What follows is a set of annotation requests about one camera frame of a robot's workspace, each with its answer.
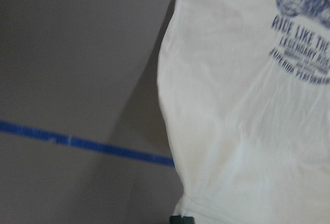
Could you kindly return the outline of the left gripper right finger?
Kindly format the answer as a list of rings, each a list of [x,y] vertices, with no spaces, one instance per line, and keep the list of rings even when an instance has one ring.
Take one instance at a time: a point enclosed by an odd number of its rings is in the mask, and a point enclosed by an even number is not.
[[[189,213],[182,213],[181,215],[182,224],[193,224],[193,216]]]

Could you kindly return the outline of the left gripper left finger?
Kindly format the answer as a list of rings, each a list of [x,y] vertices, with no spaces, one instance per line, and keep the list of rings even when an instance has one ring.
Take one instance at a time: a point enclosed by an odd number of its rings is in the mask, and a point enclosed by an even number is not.
[[[182,224],[182,216],[178,214],[173,214],[169,218],[169,224]]]

